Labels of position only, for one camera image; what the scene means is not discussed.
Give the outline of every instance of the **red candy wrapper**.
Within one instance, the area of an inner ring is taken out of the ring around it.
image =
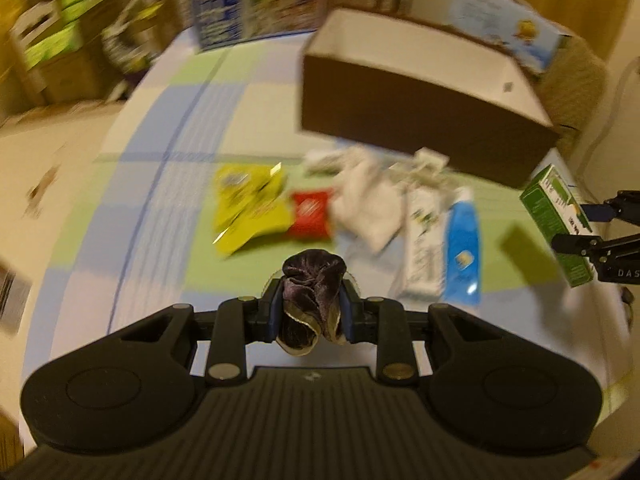
[[[296,220],[288,233],[294,238],[330,238],[328,229],[331,191],[300,191],[291,194]]]

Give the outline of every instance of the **table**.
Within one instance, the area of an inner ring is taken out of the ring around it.
[[[36,303],[23,380],[46,361],[169,306],[210,310],[230,297],[261,294],[289,255],[309,247],[257,245],[225,260],[212,246],[212,176],[228,161],[281,162],[289,186],[313,189],[300,159],[334,138],[298,133],[300,51],[306,36],[257,41],[196,55],[190,30],[159,59],[112,126],[85,190],[66,220]],[[551,153],[565,172],[559,157]],[[481,223],[482,303],[474,313],[581,362],[606,393],[603,416],[625,398],[628,329],[615,286],[568,289],[518,192],[470,176]],[[363,296],[388,291],[402,239],[377,258],[340,234],[314,244],[345,257]],[[412,304],[412,308],[426,308]],[[428,372],[424,350],[418,361]],[[206,344],[192,371],[204,371]],[[263,365],[370,365],[375,348],[322,342],[305,358],[276,344],[247,348],[249,373]]]

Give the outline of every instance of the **beige floor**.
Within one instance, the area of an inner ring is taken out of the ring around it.
[[[121,104],[64,118],[0,128],[0,258],[33,283],[20,329],[0,331],[0,408],[17,420],[20,375],[31,314],[58,232]],[[59,164],[38,218],[27,194]]]

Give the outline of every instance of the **cable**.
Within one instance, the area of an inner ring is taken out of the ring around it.
[[[584,181],[584,171],[587,169],[591,158],[593,157],[593,153],[595,150],[601,145],[602,141],[607,138],[609,135],[613,124],[616,122],[618,118],[618,114],[620,113],[620,105],[622,102],[622,95],[625,90],[626,83],[631,75],[631,72],[634,68],[640,66],[640,57],[633,58],[625,69],[622,71],[620,75],[620,79],[618,79],[618,84],[616,85],[616,91],[613,95],[613,101],[611,102],[611,110],[609,112],[609,117],[607,117],[607,121],[605,122],[600,134],[596,139],[588,146],[587,150],[584,152],[584,156],[582,157],[582,161],[580,162],[580,166],[578,166],[576,173],[576,180],[580,185],[580,188],[584,190],[584,192],[588,195],[589,199],[593,203],[600,203],[601,201],[596,198],[596,196],[589,190],[587,184]]]

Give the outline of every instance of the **green and white box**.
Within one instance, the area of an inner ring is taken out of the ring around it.
[[[557,234],[593,234],[584,211],[551,164],[535,176],[520,195],[520,201],[549,245]],[[571,286],[593,279],[588,259],[576,254],[556,254],[556,259]]]

